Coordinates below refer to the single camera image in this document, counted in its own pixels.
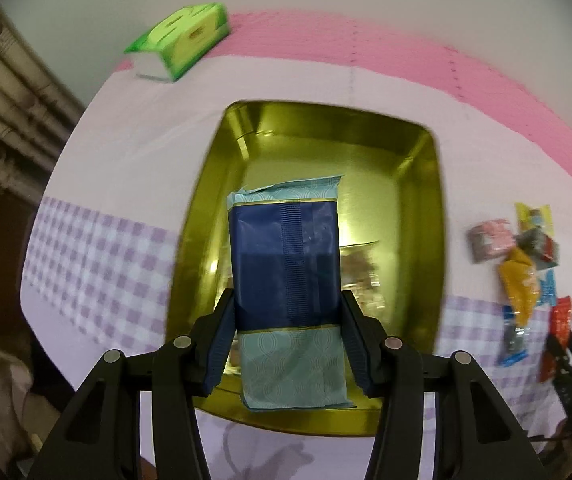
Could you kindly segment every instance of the yellow package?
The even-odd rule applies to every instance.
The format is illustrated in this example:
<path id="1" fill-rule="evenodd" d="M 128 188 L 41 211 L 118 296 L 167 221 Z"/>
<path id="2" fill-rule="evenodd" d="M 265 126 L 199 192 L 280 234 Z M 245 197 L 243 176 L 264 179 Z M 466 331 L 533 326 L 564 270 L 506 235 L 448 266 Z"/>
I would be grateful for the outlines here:
<path id="1" fill-rule="evenodd" d="M 517 211 L 520 233 L 525 233 L 534 227 L 538 227 L 550 238 L 555 236 L 555 232 L 553 231 L 553 217 L 550 213 L 549 205 L 530 207 L 521 202 L 517 202 L 515 203 L 515 210 Z"/>
<path id="2" fill-rule="evenodd" d="M 499 265 L 499 275 L 511 301 L 517 326 L 524 328 L 541 295 L 540 280 L 532 260 L 519 247 Z"/>

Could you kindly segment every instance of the blue candy wrapper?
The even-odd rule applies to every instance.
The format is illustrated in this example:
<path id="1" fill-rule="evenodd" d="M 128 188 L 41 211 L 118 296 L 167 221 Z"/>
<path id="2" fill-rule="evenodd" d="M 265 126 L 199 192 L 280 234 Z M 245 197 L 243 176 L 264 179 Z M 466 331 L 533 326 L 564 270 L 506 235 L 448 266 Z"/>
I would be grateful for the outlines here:
<path id="1" fill-rule="evenodd" d="M 512 366 L 527 358 L 525 347 L 525 328 L 519 327 L 515 320 L 515 313 L 510 305 L 502 307 L 504 318 L 504 354 L 499 360 L 501 366 Z"/>
<path id="2" fill-rule="evenodd" d="M 339 330 L 339 176 L 227 198 L 243 402 L 351 406 Z"/>
<path id="3" fill-rule="evenodd" d="M 549 269 L 543 273 L 543 279 L 540 278 L 541 296 L 537 302 L 537 306 L 548 304 L 556 306 L 557 304 L 557 286 L 555 284 L 555 275 L 553 269 Z"/>

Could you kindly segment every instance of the metal tray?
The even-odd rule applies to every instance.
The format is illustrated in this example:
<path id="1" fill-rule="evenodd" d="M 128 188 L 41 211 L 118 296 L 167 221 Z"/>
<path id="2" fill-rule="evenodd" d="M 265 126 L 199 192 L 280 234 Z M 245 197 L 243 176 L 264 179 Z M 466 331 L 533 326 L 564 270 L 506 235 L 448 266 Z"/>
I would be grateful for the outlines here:
<path id="1" fill-rule="evenodd" d="M 431 352 L 444 283 L 444 212 L 431 134 L 372 112 L 296 102 L 238 102 L 224 112 L 179 241 L 168 339 L 187 333 L 232 286 L 226 195 L 285 180 L 342 174 L 342 283 L 390 335 Z M 377 431 L 379 399 L 355 386 L 355 408 L 255 413 L 239 397 L 231 351 L 221 384 L 195 405 L 269 430 L 332 436 Z"/>

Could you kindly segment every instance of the green tissue box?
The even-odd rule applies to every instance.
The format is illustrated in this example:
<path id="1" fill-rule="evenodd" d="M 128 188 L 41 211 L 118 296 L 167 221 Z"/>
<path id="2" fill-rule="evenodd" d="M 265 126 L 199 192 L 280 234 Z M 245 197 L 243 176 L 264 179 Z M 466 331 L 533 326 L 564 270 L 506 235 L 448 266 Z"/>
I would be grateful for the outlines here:
<path id="1" fill-rule="evenodd" d="M 126 49 L 136 73 L 176 81 L 230 32 L 226 7 L 182 7 Z"/>

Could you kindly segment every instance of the pink border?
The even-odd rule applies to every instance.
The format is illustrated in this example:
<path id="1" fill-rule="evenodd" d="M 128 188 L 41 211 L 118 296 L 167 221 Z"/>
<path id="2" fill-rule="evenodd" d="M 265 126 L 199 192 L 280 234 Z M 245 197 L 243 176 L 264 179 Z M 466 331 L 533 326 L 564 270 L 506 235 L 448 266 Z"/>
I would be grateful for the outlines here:
<path id="1" fill-rule="evenodd" d="M 523 86 L 480 60 L 423 38 L 338 14 L 233 14 L 207 56 L 275 57 L 358 66 L 442 90 L 536 143 L 572 176 L 572 129 Z M 129 61 L 117 70 L 131 68 Z"/>

